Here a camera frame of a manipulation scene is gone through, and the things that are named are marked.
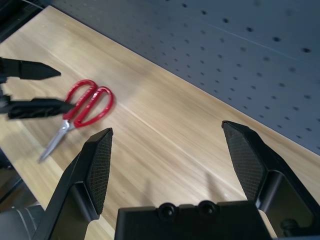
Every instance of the gray pegboard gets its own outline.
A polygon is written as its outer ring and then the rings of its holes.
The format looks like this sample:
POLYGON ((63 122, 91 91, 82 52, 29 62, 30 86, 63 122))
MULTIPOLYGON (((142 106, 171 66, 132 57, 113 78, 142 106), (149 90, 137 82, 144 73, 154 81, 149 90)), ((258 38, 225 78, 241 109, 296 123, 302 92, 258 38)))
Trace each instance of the gray pegboard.
POLYGON ((49 2, 320 155, 319 0, 49 2))

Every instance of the red scissors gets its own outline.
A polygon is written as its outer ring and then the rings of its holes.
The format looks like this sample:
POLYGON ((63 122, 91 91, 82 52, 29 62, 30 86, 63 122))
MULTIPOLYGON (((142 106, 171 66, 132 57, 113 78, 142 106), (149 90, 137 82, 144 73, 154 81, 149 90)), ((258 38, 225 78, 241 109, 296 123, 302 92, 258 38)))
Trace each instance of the red scissors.
POLYGON ((39 162, 42 162, 50 155, 50 153, 56 148, 58 143, 68 132, 70 132, 74 128, 82 128, 97 122, 98 120, 103 118, 112 108, 115 97, 111 90, 105 86, 98 86, 94 81, 89 79, 78 81, 75 85, 73 85, 65 98, 65 102, 69 103, 75 92, 83 86, 89 86, 89 89, 79 98, 79 100, 75 104, 75 107, 63 115, 63 122, 60 130, 49 142, 45 151, 40 156, 39 162), (89 114, 90 110, 99 99, 100 95, 103 93, 106 93, 109 96, 106 107, 97 116, 83 122, 85 117, 89 114), (80 108, 83 107, 88 100, 89 102, 86 107, 76 116, 80 108))

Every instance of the black screw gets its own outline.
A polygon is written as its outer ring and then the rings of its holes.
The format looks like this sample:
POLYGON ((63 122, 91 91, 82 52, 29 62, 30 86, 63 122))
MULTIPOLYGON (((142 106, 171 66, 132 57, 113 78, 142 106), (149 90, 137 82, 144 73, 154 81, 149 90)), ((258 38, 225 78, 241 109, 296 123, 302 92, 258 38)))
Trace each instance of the black screw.
POLYGON ((219 212, 219 208, 212 201, 202 201, 198 205, 199 214, 203 218, 212 218, 219 212))
POLYGON ((163 203, 158 209, 158 216, 162 221, 173 222, 177 214, 177 207, 172 203, 163 203))

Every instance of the pegboard hole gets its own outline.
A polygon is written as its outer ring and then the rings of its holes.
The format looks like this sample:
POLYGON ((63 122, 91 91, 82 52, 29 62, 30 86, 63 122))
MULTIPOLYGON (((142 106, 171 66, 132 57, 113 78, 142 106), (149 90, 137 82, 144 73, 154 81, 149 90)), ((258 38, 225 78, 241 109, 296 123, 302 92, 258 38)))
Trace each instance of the pegboard hole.
POLYGON ((302 48, 302 51, 304 52, 304 53, 310 53, 311 52, 311 50, 309 49, 309 48, 302 48))
POLYGON ((275 41, 275 42, 280 42, 281 41, 281 39, 279 37, 277 37, 277 36, 274 36, 272 38, 272 40, 275 41))

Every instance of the light wood surface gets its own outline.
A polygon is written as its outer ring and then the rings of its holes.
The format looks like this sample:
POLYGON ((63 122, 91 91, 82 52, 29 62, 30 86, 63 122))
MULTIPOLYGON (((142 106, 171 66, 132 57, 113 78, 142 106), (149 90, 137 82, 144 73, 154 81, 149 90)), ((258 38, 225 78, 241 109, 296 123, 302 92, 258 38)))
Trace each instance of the light wood surface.
POLYGON ((10 78, 4 91, 15 99, 64 99, 84 78, 116 96, 107 117, 71 131, 42 164, 37 159, 62 117, 0 117, 0 147, 44 208, 89 136, 113 128, 104 209, 100 220, 89 225, 86 239, 112 239, 122 207, 244 200, 222 120, 257 131, 320 203, 319 156, 52 7, 3 42, 0 56, 42 62, 62 72, 62 77, 44 81, 10 78))

